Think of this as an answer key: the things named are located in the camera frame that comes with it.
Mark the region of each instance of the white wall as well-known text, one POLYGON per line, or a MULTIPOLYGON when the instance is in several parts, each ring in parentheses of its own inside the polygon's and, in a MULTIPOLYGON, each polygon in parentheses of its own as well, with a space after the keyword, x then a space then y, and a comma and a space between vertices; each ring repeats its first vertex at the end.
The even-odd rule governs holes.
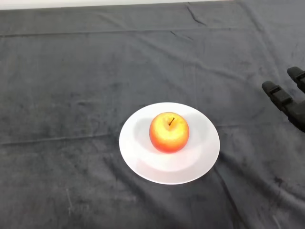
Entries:
POLYGON ((0 10, 74 6, 132 5, 186 1, 187 0, 0 0, 0 10))

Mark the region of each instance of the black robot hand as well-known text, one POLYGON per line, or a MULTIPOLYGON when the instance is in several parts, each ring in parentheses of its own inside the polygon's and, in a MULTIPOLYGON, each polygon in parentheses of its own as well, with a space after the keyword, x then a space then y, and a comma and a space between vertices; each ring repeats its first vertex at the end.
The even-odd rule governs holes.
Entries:
MULTIPOLYGON (((305 93, 305 71, 298 67, 292 67, 287 70, 287 73, 296 82, 298 88, 305 93)), ((305 101, 296 103, 283 88, 271 81, 264 82, 262 88, 272 103, 285 113, 288 120, 298 129, 305 132, 305 101)))

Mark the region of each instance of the red apple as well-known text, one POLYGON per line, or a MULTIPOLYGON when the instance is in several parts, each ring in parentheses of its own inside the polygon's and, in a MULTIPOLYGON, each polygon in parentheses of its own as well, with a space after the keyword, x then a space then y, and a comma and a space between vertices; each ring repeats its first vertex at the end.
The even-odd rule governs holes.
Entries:
POLYGON ((173 112, 157 115, 149 128, 149 137, 153 146, 166 153, 182 149, 189 139, 189 133, 186 120, 173 112))

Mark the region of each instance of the table surface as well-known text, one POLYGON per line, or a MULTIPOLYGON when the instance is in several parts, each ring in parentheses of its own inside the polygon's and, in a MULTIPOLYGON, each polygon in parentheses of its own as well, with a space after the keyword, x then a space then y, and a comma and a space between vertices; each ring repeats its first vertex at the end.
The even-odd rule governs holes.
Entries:
POLYGON ((270 102, 305 68, 305 1, 0 11, 0 228, 302 229, 305 135, 270 102), (138 109, 216 126, 215 166, 167 186, 119 151, 138 109))

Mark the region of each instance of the apple stem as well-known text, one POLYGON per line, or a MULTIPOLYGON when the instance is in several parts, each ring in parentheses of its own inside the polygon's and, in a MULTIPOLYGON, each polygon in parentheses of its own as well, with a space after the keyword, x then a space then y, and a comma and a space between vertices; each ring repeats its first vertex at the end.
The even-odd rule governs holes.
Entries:
POLYGON ((168 125, 171 125, 174 119, 175 119, 175 118, 173 118, 172 121, 171 121, 168 125))

